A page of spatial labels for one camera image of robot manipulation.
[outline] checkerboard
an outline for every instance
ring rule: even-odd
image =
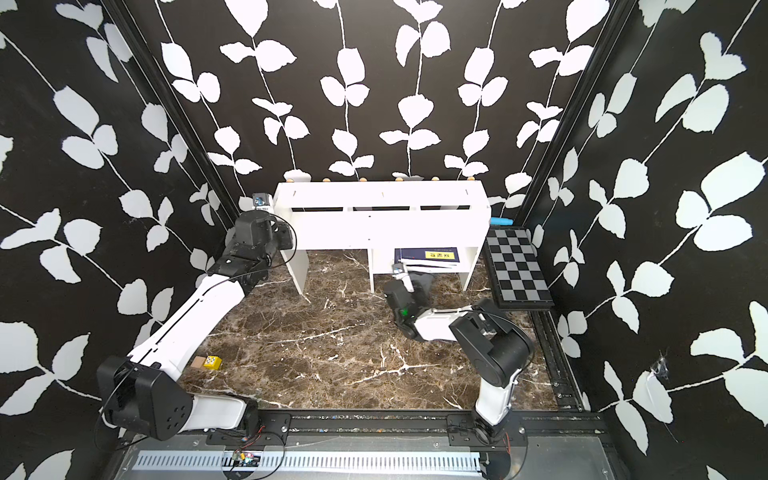
[[[554,305],[524,229],[491,228],[483,252],[500,308],[547,310]]]

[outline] wall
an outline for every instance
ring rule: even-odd
[[[527,226],[633,478],[764,478],[768,9],[638,4]]]
[[[611,6],[126,3],[242,208],[287,178],[474,175],[495,214],[507,204],[505,216],[522,202]]]
[[[101,6],[0,0],[0,32],[0,478],[93,478],[96,368],[231,223]]]

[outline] marble floor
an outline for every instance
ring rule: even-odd
[[[370,293],[364,250],[310,251],[305,296],[285,267],[232,309],[197,355],[216,355],[217,371],[187,367],[179,383],[193,393],[234,393],[263,408],[471,409],[479,375],[456,343],[419,343],[395,327],[376,276]],[[482,261],[467,292],[455,274],[438,275],[432,305],[456,308],[491,296]],[[532,339],[527,313],[511,318]],[[520,377],[516,409],[556,410],[538,348]]]

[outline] yellow cube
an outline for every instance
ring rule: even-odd
[[[203,367],[209,370],[218,370],[221,366],[221,359],[217,356],[210,355],[205,359]]]

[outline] ventilation grille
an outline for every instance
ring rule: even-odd
[[[271,472],[282,452],[253,452],[261,457],[258,467],[234,471]],[[232,467],[232,451],[143,450],[133,470],[220,471]],[[477,476],[477,452],[287,452],[280,471],[336,473],[445,473]]]

